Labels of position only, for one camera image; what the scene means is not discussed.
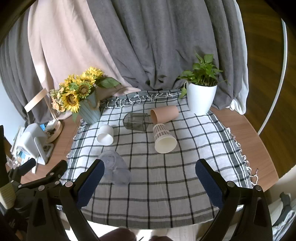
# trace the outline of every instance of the artificial flower bouquet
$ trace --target artificial flower bouquet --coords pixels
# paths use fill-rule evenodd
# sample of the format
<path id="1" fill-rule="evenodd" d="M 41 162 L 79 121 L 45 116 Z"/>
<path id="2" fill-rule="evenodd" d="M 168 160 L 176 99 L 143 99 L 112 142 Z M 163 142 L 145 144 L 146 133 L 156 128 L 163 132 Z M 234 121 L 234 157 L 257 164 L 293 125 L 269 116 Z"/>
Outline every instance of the artificial flower bouquet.
<path id="1" fill-rule="evenodd" d="M 77 113 L 79 111 L 79 102 L 91 95 L 95 86 L 101 88 L 111 88 L 120 84 L 112 77 L 104 76 L 100 69 L 90 67 L 81 75 L 76 77 L 69 75 L 68 78 L 59 84 L 59 89 L 50 90 L 52 98 L 52 108 L 58 113 L 66 110 Z"/>

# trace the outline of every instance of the person's leg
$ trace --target person's leg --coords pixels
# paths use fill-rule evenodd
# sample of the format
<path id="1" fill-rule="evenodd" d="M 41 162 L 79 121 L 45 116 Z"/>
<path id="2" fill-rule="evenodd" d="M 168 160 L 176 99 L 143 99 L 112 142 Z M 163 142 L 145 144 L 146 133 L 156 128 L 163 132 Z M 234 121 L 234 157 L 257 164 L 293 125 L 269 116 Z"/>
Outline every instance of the person's leg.
<path id="1" fill-rule="evenodd" d="M 124 228 L 115 229 L 99 239 L 100 241 L 137 241 L 135 234 Z"/>
<path id="2" fill-rule="evenodd" d="M 162 236 L 162 237 L 153 236 L 149 241 L 173 241 L 173 240 L 171 240 L 167 236 Z"/>

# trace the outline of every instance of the white cup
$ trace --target white cup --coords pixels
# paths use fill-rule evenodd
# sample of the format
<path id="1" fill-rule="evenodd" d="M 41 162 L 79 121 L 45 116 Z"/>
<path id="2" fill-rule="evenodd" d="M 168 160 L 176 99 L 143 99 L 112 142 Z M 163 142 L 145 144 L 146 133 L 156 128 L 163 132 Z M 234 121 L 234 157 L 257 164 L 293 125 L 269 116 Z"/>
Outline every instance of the white cup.
<path id="1" fill-rule="evenodd" d="M 170 134 L 164 124 L 157 124 L 153 127 L 155 150 L 164 154 L 175 149 L 177 140 Z"/>
<path id="2" fill-rule="evenodd" d="M 96 137 L 98 143 L 100 143 L 103 146 L 109 146 L 113 143 L 114 130 L 112 126 L 102 125 L 98 130 L 98 133 L 99 134 Z"/>

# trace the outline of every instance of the blue vase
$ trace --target blue vase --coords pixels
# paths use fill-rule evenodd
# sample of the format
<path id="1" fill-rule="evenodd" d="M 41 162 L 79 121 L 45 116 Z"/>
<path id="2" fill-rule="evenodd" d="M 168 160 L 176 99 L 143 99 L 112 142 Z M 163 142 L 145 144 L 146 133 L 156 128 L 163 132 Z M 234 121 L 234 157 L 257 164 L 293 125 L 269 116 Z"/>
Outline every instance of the blue vase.
<path id="1" fill-rule="evenodd" d="M 99 102 L 96 99 L 96 91 L 85 100 L 79 102 L 79 115 L 89 125 L 95 124 L 101 118 Z"/>

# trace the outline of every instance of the ribbed white planter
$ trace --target ribbed white planter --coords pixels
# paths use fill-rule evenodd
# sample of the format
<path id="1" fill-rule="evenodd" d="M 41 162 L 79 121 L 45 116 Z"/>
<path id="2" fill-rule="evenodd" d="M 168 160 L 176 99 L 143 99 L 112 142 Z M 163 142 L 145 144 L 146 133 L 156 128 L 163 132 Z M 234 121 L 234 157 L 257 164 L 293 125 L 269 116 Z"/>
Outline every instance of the ribbed white planter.
<path id="1" fill-rule="evenodd" d="M 217 86 L 207 87 L 186 83 L 188 107 L 196 115 L 205 115 L 208 113 L 215 94 Z"/>

